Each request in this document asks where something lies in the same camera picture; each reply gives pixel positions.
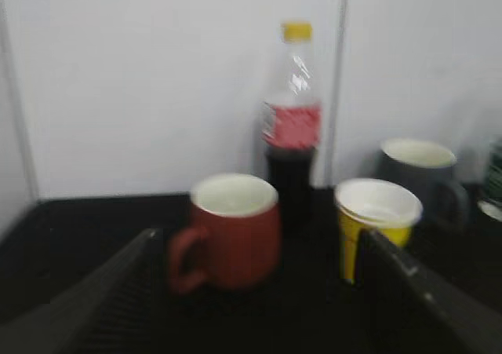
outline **yellow paper cup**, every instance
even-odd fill
[[[422,215],[420,200],[388,181],[352,179],[339,184],[335,201],[340,221],[341,271],[354,283],[359,232],[376,228],[396,246],[405,246]]]

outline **black table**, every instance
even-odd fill
[[[57,296],[147,227],[164,228],[164,239],[169,239],[187,223],[187,202],[186,195],[169,195],[40,204],[0,247],[0,276],[10,285],[0,294],[16,301],[2,306],[0,322]],[[254,290],[224,293],[207,286],[186,297],[166,290],[159,306],[165,313],[156,317],[164,342],[185,352],[208,345],[220,351],[235,351],[238,345],[241,351],[336,347],[340,352],[373,352],[362,294],[338,277],[333,191],[316,191],[314,202],[313,221],[285,238],[279,270]],[[502,268],[502,230],[474,212],[465,235],[417,227],[409,250],[473,297],[502,311],[502,280],[497,275]],[[37,287],[20,291],[19,283]]]

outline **cup rim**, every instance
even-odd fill
[[[409,208],[409,211],[402,214],[402,216],[398,220],[385,221],[385,220],[372,219],[370,217],[364,217],[363,215],[358,214],[353,210],[351,210],[349,207],[345,206],[344,203],[342,202],[343,198],[341,196],[341,194],[347,188],[351,187],[354,184],[361,184],[361,183],[380,185],[383,188],[393,188],[394,190],[401,192],[403,195],[404,194],[408,195],[411,198],[413,205]],[[356,221],[367,224],[369,227],[405,228],[407,226],[413,226],[421,219],[424,209],[418,197],[416,197],[411,191],[402,187],[401,185],[391,183],[390,181],[383,181],[372,178],[349,179],[338,184],[334,193],[335,193],[335,203],[342,213],[345,213],[350,218]]]
[[[400,146],[421,146],[422,148],[428,148],[430,151],[436,151],[436,153],[442,153],[445,160],[440,162],[418,162],[415,160],[405,159],[399,154]],[[413,166],[417,168],[425,168],[429,170],[443,169],[454,166],[457,164],[457,156],[446,146],[438,144],[433,141],[417,140],[414,138],[390,138],[388,140],[382,141],[380,143],[380,149],[389,158],[395,160],[396,162],[404,163],[408,166]]]
[[[204,203],[202,201],[202,194],[207,193],[208,190],[211,189],[211,187],[214,187],[219,183],[231,184],[235,183],[236,181],[254,184],[255,186],[259,186],[259,188],[263,188],[264,198],[258,206],[236,212],[223,212],[218,209],[210,209],[207,206],[204,206]],[[269,211],[269,209],[277,204],[278,193],[271,184],[259,177],[246,173],[219,173],[198,182],[190,190],[190,201],[200,210],[203,210],[212,215],[217,215],[218,217],[244,218],[253,217]]]

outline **soda bottle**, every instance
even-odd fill
[[[312,28],[306,22],[282,25],[285,52],[275,91],[264,99],[263,138],[268,180],[279,193],[285,230],[311,216],[310,176],[320,138],[321,101],[315,89]]]

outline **dark liquid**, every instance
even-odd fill
[[[312,215],[311,166],[315,148],[289,150],[269,147],[266,151],[268,181],[277,189],[284,232],[305,225]]]

